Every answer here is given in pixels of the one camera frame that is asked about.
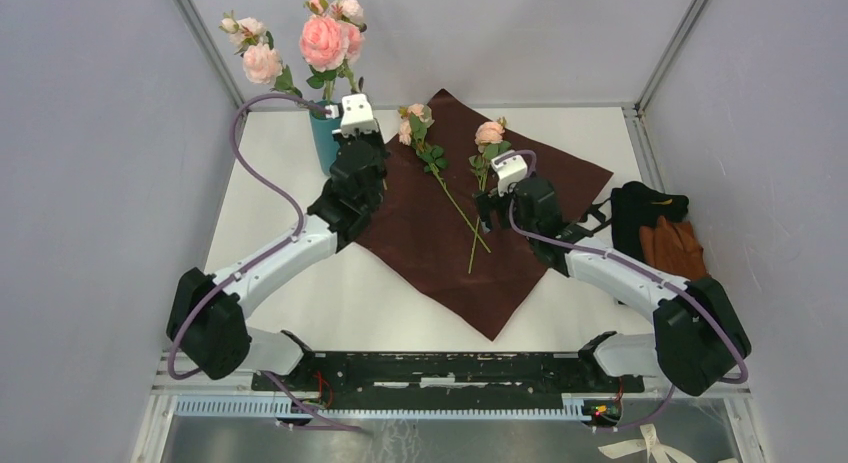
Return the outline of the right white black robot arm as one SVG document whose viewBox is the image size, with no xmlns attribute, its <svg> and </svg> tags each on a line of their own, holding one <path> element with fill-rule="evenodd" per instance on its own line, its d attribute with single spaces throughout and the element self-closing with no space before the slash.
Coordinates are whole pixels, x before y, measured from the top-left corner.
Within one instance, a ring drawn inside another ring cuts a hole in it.
<svg viewBox="0 0 848 463">
<path fill-rule="evenodd" d="M 621 376 L 663 377 L 700 396 L 716 383 L 747 382 L 751 343 L 720 282 L 663 272 L 566 221 L 545 178 L 478 191 L 473 199 L 484 231 L 499 218 L 546 268 L 604 291 L 651 323 L 646 334 L 607 332 L 587 343 L 577 365 L 585 388 L 602 391 Z"/>
</svg>

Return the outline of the black ribbon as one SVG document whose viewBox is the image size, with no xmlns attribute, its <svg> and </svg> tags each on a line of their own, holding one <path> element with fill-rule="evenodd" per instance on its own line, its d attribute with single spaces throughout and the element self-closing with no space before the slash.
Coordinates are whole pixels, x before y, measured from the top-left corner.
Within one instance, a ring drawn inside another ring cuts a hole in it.
<svg viewBox="0 0 848 463">
<path fill-rule="evenodd" d="M 611 199 L 594 203 L 579 218 L 578 223 L 592 233 L 597 233 L 612 223 Z"/>
</svg>

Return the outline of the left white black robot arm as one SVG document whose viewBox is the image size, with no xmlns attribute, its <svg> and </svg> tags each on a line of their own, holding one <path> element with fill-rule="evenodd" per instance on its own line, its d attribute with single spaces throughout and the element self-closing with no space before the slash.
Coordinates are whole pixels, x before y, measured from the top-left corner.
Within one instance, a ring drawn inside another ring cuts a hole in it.
<svg viewBox="0 0 848 463">
<path fill-rule="evenodd" d="M 211 274 L 198 268 L 178 282 L 166 334 L 168 359 L 183 353 L 212 380 L 238 369 L 268 371 L 290 390 L 306 388 L 313 362 L 286 332 L 247 325 L 265 300 L 312 265 L 360 237 L 384 200 L 389 156 L 378 132 L 338 134 L 330 177 L 295 225 L 251 256 Z"/>
</svg>

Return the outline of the single peach rose stem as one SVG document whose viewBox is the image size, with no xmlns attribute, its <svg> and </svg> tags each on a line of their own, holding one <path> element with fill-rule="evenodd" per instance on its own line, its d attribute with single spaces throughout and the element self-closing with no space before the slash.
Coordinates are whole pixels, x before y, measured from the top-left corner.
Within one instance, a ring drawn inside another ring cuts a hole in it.
<svg viewBox="0 0 848 463">
<path fill-rule="evenodd" d="M 509 147 L 509 144 L 504 140 L 507 125 L 507 119 L 499 117 L 494 121 L 481 124 L 475 132 L 474 143 L 478 154 L 471 156 L 469 163 L 472 167 L 471 171 L 477 179 L 479 190 L 486 189 L 491 160 L 505 152 Z"/>
</svg>

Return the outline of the red paper bouquet wrapper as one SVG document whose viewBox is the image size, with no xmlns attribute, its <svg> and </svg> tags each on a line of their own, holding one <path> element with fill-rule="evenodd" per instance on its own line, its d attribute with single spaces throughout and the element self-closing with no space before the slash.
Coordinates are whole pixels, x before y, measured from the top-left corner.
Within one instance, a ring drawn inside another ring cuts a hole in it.
<svg viewBox="0 0 848 463">
<path fill-rule="evenodd" d="M 428 101 L 435 123 L 427 141 L 445 151 L 437 176 L 397 138 L 388 144 L 385 200 L 357 242 L 421 294 L 495 339 L 546 272 L 527 241 L 492 231 L 474 244 L 478 182 L 469 159 L 486 117 L 445 89 Z"/>
</svg>

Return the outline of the pale pink rose stem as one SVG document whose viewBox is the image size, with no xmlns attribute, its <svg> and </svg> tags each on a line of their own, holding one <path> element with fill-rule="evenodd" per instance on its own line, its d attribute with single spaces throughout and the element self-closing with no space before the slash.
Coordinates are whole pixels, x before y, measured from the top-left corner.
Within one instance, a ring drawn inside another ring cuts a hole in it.
<svg viewBox="0 0 848 463">
<path fill-rule="evenodd" d="M 429 132 L 435 124 L 432 109 L 426 104 L 416 103 L 408 106 L 400 106 L 397 112 L 400 117 L 400 126 L 398 129 L 399 142 L 414 150 L 416 157 L 422 161 L 423 172 L 435 178 L 453 208 L 472 232 L 472 251 L 475 251 L 477 246 L 481 244 L 482 248 L 487 253 L 490 253 L 490 247 L 484 242 L 480 231 L 460 207 L 458 201 L 451 193 L 446 179 L 442 176 L 443 171 L 449 168 L 449 162 L 445 149 L 428 139 Z"/>
</svg>

